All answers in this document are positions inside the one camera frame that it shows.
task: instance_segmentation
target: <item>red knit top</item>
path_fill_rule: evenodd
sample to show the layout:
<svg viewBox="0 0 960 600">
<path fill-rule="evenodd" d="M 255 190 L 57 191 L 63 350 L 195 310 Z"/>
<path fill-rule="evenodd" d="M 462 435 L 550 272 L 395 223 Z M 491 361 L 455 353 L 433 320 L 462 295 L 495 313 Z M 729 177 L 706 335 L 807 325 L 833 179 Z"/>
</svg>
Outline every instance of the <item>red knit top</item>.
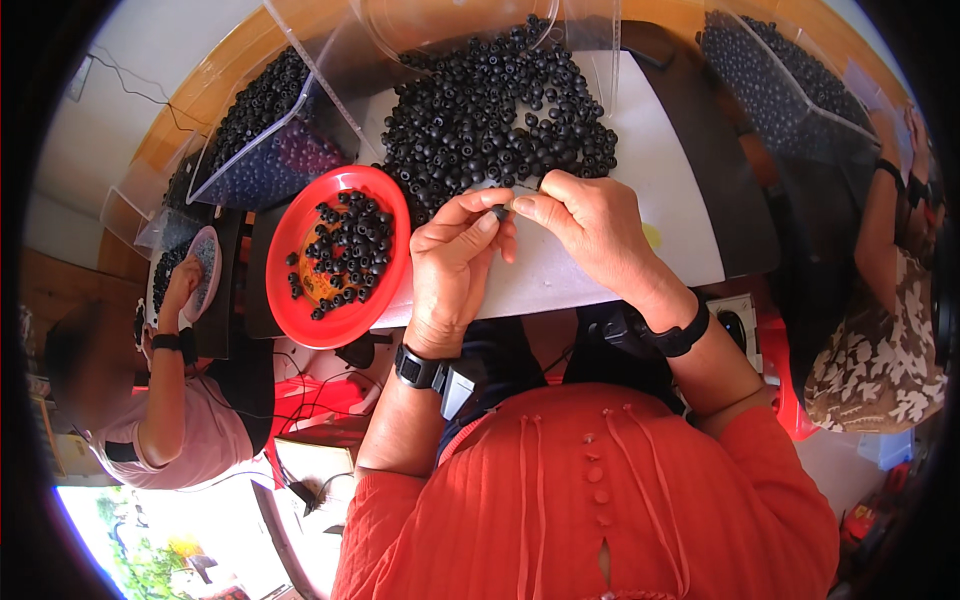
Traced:
<svg viewBox="0 0 960 600">
<path fill-rule="evenodd" d="M 827 595 L 836 519 L 765 408 L 715 441 L 625 388 L 546 387 L 450 446 L 425 481 L 361 480 L 333 598 Z"/>
</svg>

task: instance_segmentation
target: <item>brown floral shirt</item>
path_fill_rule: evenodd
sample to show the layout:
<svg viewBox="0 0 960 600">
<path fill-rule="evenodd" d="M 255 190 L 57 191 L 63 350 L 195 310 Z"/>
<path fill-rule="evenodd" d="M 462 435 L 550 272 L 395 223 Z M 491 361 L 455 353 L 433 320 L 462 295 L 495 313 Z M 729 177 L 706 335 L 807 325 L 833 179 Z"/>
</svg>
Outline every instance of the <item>brown floral shirt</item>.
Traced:
<svg viewBox="0 0 960 600">
<path fill-rule="evenodd" d="M 895 314 L 858 281 L 847 316 L 804 385 L 806 411 L 830 431 L 899 433 L 944 405 L 934 364 L 930 272 L 898 249 Z"/>
</svg>

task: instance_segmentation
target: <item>person in floral shirt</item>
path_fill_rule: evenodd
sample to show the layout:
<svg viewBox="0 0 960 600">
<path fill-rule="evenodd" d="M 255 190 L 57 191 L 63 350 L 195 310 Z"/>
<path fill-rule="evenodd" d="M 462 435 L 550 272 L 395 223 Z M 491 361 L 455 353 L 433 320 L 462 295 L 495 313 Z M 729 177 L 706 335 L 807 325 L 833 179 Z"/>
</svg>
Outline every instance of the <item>person in floral shirt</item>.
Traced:
<svg viewBox="0 0 960 600">
<path fill-rule="evenodd" d="M 912 108 L 906 118 L 914 149 L 911 172 L 926 184 L 930 151 L 924 124 Z M 892 120 L 875 114 L 874 123 L 880 157 L 899 168 Z M 830 431 L 898 433 L 944 404 L 947 377 L 934 362 L 930 271 L 920 259 L 930 252 L 921 244 L 910 250 L 895 244 L 900 200 L 894 176 L 877 169 L 854 251 L 860 279 L 844 320 L 804 385 L 807 413 Z M 929 242 L 927 235 L 905 237 Z"/>
</svg>

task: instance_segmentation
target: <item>red plastic stool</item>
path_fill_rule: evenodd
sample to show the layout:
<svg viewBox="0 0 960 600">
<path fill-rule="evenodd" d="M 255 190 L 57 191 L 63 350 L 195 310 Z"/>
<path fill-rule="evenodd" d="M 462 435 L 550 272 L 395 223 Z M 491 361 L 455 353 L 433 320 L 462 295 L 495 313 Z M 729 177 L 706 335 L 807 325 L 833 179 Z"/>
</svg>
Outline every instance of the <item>red plastic stool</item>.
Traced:
<svg viewBox="0 0 960 600">
<path fill-rule="evenodd" d="M 786 338 L 786 325 L 780 317 L 757 314 L 756 335 L 760 341 L 763 360 L 770 360 L 780 378 L 780 389 L 774 400 L 774 413 L 787 435 L 794 442 L 805 440 L 820 427 L 813 424 L 797 400 L 790 376 L 790 345 Z"/>
</svg>

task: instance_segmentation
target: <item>hand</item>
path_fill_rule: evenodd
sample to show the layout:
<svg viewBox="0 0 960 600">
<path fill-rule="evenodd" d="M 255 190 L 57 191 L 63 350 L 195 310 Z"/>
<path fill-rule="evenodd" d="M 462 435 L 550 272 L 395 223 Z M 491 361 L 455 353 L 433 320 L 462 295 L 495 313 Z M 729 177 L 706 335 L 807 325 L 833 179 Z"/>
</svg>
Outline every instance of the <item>hand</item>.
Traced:
<svg viewBox="0 0 960 600">
<path fill-rule="evenodd" d="M 618 181 L 551 171 L 540 193 L 517 198 L 514 210 L 550 229 L 581 269 L 621 298 L 657 259 L 643 234 L 634 190 Z"/>
<path fill-rule="evenodd" d="M 906 128 L 910 130 L 910 146 L 913 148 L 913 164 L 910 166 L 910 172 L 920 180 L 920 183 L 926 183 L 930 177 L 930 145 L 927 142 L 924 120 L 914 108 L 913 103 L 907 106 L 903 120 L 906 121 Z"/>
<path fill-rule="evenodd" d="M 172 316 L 176 320 L 180 310 L 186 306 L 190 295 L 200 285 L 200 279 L 203 276 L 204 267 L 195 254 L 189 254 L 184 258 L 170 275 L 170 284 L 167 286 L 166 294 L 163 295 L 160 315 Z"/>
<path fill-rule="evenodd" d="M 885 110 L 872 110 L 870 120 L 874 123 L 876 136 L 880 138 L 880 158 L 889 160 L 899 169 L 900 148 L 897 145 L 897 133 L 894 131 L 893 117 Z"/>
<path fill-rule="evenodd" d="M 418 356 L 460 355 L 464 332 L 483 301 L 494 251 L 514 262 L 513 215 L 500 223 L 489 211 L 513 197 L 504 188 L 468 191 L 450 199 L 410 238 L 414 306 L 403 341 Z"/>
</svg>

